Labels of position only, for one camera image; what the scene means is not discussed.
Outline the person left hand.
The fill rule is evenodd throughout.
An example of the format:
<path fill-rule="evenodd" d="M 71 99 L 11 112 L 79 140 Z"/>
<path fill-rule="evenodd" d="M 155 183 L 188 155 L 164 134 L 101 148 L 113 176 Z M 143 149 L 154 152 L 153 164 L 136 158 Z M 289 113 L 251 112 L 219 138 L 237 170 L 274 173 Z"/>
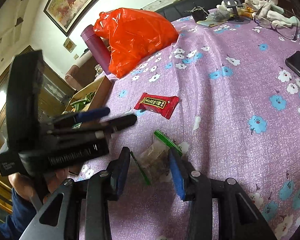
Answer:
<path fill-rule="evenodd" d="M 40 177 L 39 179 L 29 178 L 17 172 L 10 174 L 8 180 L 15 192 L 28 201 L 37 194 L 37 190 L 48 189 L 43 199 L 43 202 L 46 202 L 48 197 L 62 184 L 68 175 L 69 168 L 67 167 L 53 172 L 48 179 L 45 179 L 45 177 Z"/>

